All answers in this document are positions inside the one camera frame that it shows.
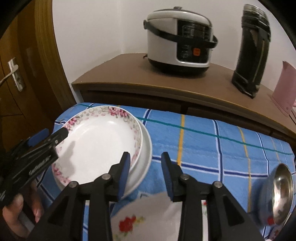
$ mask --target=white plate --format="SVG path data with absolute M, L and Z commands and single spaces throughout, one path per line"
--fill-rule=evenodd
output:
M 97 106 L 72 117 L 63 127 L 68 137 L 57 145 L 59 159 L 52 165 L 55 180 L 63 186 L 94 181 L 120 161 L 124 151 L 131 155 L 130 172 L 142 148 L 138 120 L 115 106 Z
M 112 219 L 114 241 L 177 241 L 181 202 L 171 202 L 167 193 L 137 199 Z M 207 207 L 202 200 L 203 241 L 208 241 Z
M 149 170 L 152 160 L 151 137 L 143 123 L 141 121 L 139 123 L 143 133 L 142 150 L 134 169 L 128 174 L 123 198 L 131 194 L 140 185 Z

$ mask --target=yellow stripe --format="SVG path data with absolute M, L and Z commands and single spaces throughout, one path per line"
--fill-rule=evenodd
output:
M 273 144 L 273 146 L 274 146 L 274 149 L 276 150 L 276 145 L 274 144 L 274 141 L 273 141 L 272 137 L 270 137 L 270 139 L 271 139 L 271 141 L 272 141 L 272 144 Z M 277 153 L 277 151 L 276 151 L 276 157 L 278 158 L 278 161 L 279 161 L 279 163 L 280 163 L 281 161 L 279 160 L 279 154 Z
M 242 141 L 246 142 L 244 139 L 244 133 L 242 132 L 242 129 L 238 127 L 241 136 L 242 136 Z M 247 146 L 244 145 L 244 151 L 246 153 L 246 157 L 248 158 L 248 173 L 249 173 L 249 184 L 248 184 L 248 212 L 251 211 L 251 191 L 252 191 L 252 182 L 251 182 L 251 159 L 249 158 Z
M 185 126 L 185 116 L 181 115 L 181 126 Z M 184 129 L 180 129 L 180 137 L 179 137 L 179 145 L 178 145 L 178 155 L 177 155 L 177 164 L 181 165 L 182 158 L 182 150 L 183 150 L 183 137 L 184 137 Z

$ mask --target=tablecloth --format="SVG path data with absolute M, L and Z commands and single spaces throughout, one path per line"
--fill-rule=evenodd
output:
M 60 129 L 77 113 L 102 104 L 76 104 L 61 114 L 54 124 Z M 114 205 L 111 216 L 137 198 L 166 191 L 160 156 L 167 151 L 184 173 L 204 183 L 222 181 L 246 212 L 256 212 L 258 195 L 264 179 L 279 163 L 290 169 L 294 185 L 294 154 L 284 141 L 264 134 L 210 120 L 172 112 L 121 106 L 146 126 L 152 140 L 152 162 L 140 184 L 128 197 Z M 37 178 L 38 192 L 45 208 L 60 193 L 51 168 Z M 295 206 L 295 194 L 292 208 Z M 85 208 L 83 240 L 87 240 L 88 207 Z M 270 227 L 260 229 L 267 238 Z

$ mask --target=finger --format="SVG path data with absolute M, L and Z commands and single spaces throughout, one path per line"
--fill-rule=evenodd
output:
M 30 191 L 30 199 L 31 199 L 31 209 L 35 216 L 35 222 L 38 223 L 41 216 L 44 213 L 40 197 L 37 193 L 37 186 L 35 182 L 31 184 L 31 191 Z
M 18 220 L 18 216 L 22 211 L 24 198 L 21 194 L 14 197 L 12 203 L 2 210 L 2 215 L 9 228 L 18 236 L 26 238 L 29 231 Z

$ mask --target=green stripe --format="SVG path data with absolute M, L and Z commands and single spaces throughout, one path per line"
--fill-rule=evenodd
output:
M 82 105 L 82 106 L 90 107 L 89 105 L 86 105 L 86 104 L 76 104 L 75 106 L 78 106 L 78 105 Z
M 170 123 L 165 123 L 165 122 L 158 121 L 158 120 L 151 120 L 151 119 L 146 119 L 146 118 L 142 118 L 142 117 L 137 117 L 137 118 L 139 120 L 142 120 L 142 121 L 150 121 L 150 122 L 154 122 L 154 123 L 158 123 L 158 124 L 162 124 L 162 125 L 166 125 L 166 126 L 173 126 L 173 127 L 177 127 L 177 128 L 187 130 L 187 131 L 207 135 L 207 136 L 217 137 L 217 138 L 220 138 L 220 139 L 229 140 L 229 141 L 236 142 L 236 143 L 246 145 L 246 146 L 251 146 L 251 147 L 255 147 L 255 148 L 259 148 L 259 149 L 263 149 L 263 150 L 273 151 L 273 152 L 277 152 L 277 153 L 281 153 L 281 154 L 285 154 L 285 155 L 293 155 L 293 153 L 285 153 L 285 152 L 281 152 L 281 151 L 274 150 L 274 149 L 264 148 L 264 147 L 261 147 L 261 146 L 256 146 L 256 145 L 248 144 L 248 143 L 245 143 L 245 142 L 237 141 L 235 139 L 231 139 L 231 138 L 228 138 L 228 137 L 222 137 L 222 136 L 219 136 L 219 135 L 214 135 L 214 134 L 203 132 L 203 131 L 197 131 L 197 130 L 194 130 L 194 129 L 190 129 L 190 128 L 186 128 L 186 127 L 182 127 L 182 126 L 178 126 L 178 125 L 174 125 L 174 124 L 170 124 Z

